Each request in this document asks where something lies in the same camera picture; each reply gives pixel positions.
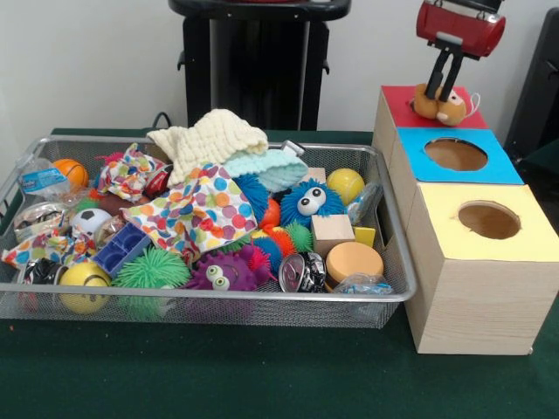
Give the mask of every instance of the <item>blue plastic toy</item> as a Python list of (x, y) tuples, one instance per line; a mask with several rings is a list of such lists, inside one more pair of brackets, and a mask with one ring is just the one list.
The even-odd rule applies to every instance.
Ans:
[(128, 223), (92, 259), (111, 278), (116, 278), (122, 266), (132, 262), (150, 243), (146, 233)]

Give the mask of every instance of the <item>yellow tennis ball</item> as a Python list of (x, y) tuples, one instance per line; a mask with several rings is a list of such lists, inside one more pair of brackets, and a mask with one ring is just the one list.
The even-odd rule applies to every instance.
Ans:
[(356, 199), (365, 187), (363, 178), (351, 168), (338, 168), (330, 174), (326, 184), (340, 195), (344, 205)]

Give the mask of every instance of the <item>wooden stacked boxes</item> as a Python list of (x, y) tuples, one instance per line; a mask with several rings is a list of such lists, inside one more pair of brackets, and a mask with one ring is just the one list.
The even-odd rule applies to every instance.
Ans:
[[(457, 89), (466, 103), (464, 89)], [(406, 303), (423, 354), (528, 354), (559, 291), (559, 237), (480, 113), (458, 127), (384, 87), (384, 155), (418, 274)]]

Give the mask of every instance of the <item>purple puffer toy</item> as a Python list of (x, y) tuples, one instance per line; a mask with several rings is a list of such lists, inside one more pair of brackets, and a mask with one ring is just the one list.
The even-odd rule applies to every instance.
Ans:
[(217, 290), (217, 291), (254, 291), (258, 284), (266, 281), (264, 271), (252, 272), (248, 263), (254, 249), (250, 245), (236, 253), (224, 254), (218, 252), (216, 256), (206, 253), (197, 263), (192, 272), (192, 279), (183, 287), (189, 290)]

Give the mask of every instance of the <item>stuffed animal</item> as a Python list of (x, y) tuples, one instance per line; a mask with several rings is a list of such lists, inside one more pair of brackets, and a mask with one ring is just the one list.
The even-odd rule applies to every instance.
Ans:
[(427, 85), (422, 83), (416, 86), (411, 108), (419, 116), (428, 120), (438, 120), (449, 127), (457, 126), (466, 117), (466, 103), (455, 91), (451, 91), (447, 102), (438, 99), (442, 88), (437, 89), (435, 99), (425, 95)]

